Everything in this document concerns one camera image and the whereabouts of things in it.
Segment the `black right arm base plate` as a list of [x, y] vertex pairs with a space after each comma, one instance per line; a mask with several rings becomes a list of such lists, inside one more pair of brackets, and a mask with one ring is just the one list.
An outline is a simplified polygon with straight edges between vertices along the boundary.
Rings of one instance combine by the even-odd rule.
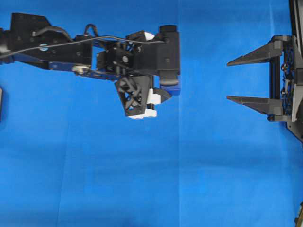
[[286, 122], [287, 129], [302, 143], [303, 142], [303, 122], [297, 119], [292, 121], [289, 118]]

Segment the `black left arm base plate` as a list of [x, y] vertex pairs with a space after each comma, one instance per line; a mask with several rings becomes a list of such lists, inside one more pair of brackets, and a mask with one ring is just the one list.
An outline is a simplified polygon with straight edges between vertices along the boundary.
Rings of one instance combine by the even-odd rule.
[[3, 90], [0, 88], [0, 118], [1, 118], [1, 111], [2, 111], [2, 100], [3, 100]]

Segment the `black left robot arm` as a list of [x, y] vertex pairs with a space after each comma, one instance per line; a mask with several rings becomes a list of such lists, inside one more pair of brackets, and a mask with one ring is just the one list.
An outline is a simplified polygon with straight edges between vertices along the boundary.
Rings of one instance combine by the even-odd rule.
[[178, 88], [179, 33], [164, 25], [155, 35], [139, 31], [120, 38], [99, 35], [88, 24], [71, 37], [44, 16], [13, 13], [10, 29], [0, 32], [0, 62], [16, 61], [113, 81], [126, 117], [156, 117], [155, 106]]

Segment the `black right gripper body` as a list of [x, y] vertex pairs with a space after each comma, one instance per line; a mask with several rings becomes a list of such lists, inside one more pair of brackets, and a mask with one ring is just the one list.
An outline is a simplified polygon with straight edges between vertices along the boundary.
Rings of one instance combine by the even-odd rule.
[[303, 44], [292, 35], [275, 35], [270, 46], [270, 102], [277, 105], [271, 117], [303, 121]]

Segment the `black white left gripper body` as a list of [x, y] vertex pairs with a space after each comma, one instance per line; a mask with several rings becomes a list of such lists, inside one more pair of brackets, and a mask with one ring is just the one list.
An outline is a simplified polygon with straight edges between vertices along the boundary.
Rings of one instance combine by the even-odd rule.
[[160, 88], [160, 77], [136, 72], [133, 66], [134, 52], [156, 35], [140, 31], [125, 39], [98, 39], [97, 44], [103, 52], [97, 56], [96, 75], [102, 79], [113, 80], [128, 118], [156, 117], [156, 105], [172, 97]]

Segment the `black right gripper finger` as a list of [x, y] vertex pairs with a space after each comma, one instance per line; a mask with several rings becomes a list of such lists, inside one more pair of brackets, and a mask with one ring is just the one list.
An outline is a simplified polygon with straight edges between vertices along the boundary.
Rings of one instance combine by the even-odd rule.
[[227, 99], [251, 108], [261, 114], [283, 115], [283, 106], [281, 99], [243, 96], [227, 96]]
[[242, 55], [227, 63], [227, 66], [236, 66], [244, 64], [266, 63], [275, 57], [280, 57], [283, 51], [282, 41], [273, 41], [268, 44], [248, 53]]

